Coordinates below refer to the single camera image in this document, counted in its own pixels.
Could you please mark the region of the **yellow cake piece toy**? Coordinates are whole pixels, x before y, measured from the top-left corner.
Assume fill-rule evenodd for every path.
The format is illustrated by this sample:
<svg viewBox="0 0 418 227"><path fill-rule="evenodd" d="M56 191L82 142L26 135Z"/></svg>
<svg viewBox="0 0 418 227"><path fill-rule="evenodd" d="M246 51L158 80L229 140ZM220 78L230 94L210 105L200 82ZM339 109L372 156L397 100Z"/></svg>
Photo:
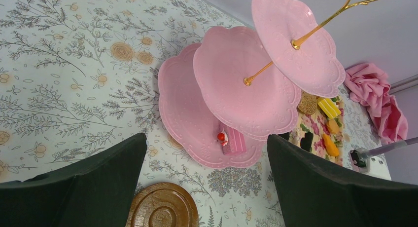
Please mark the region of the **yellow cake piece toy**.
<svg viewBox="0 0 418 227"><path fill-rule="evenodd" d="M319 97L317 99L317 105L329 119L335 119L342 113L336 103L333 102L330 98Z"/></svg>

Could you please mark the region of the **pink cake slice toy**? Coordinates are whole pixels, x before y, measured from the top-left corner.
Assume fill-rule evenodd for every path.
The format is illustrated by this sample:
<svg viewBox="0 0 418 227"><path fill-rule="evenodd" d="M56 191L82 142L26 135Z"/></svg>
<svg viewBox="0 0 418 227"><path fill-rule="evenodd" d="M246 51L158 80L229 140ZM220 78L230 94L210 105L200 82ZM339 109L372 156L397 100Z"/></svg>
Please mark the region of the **pink cake slice toy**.
<svg viewBox="0 0 418 227"><path fill-rule="evenodd" d="M239 155L247 151L242 133L223 123L220 124L219 129L217 141L220 143L224 155Z"/></svg>

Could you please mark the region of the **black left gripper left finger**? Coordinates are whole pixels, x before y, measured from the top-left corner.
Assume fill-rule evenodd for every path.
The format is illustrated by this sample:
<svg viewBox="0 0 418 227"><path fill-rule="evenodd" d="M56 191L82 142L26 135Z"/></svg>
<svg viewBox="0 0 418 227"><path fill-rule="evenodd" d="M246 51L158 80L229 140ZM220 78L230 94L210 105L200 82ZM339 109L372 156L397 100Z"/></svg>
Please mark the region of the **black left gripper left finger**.
<svg viewBox="0 0 418 227"><path fill-rule="evenodd" d="M145 134L26 181L0 186L3 227L123 227L147 150Z"/></svg>

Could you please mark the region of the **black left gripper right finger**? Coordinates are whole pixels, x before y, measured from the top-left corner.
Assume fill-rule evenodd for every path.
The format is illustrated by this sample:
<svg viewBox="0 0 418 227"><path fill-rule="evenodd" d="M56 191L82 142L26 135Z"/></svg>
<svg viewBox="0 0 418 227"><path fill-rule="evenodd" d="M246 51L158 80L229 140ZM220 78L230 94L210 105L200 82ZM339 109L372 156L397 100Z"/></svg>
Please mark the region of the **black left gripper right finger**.
<svg viewBox="0 0 418 227"><path fill-rule="evenodd" d="M287 227L415 227L416 185L341 167L282 137L267 140L268 158Z"/></svg>

